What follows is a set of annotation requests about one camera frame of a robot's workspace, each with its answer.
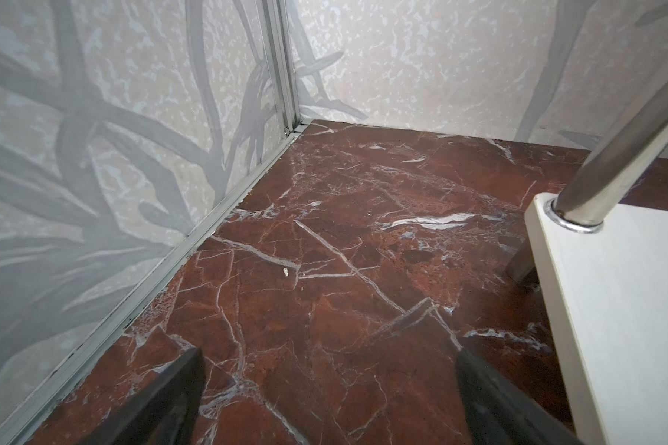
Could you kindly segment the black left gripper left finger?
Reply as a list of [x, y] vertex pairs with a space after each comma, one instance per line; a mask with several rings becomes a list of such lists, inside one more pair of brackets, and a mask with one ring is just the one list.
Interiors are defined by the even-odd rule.
[[189, 444], [204, 389], [202, 350], [187, 350], [81, 443]]

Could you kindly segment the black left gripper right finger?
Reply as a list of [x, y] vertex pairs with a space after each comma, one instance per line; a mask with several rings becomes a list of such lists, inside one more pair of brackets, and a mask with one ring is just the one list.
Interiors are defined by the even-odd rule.
[[456, 379], [474, 444], [579, 444], [571, 430], [468, 349]]

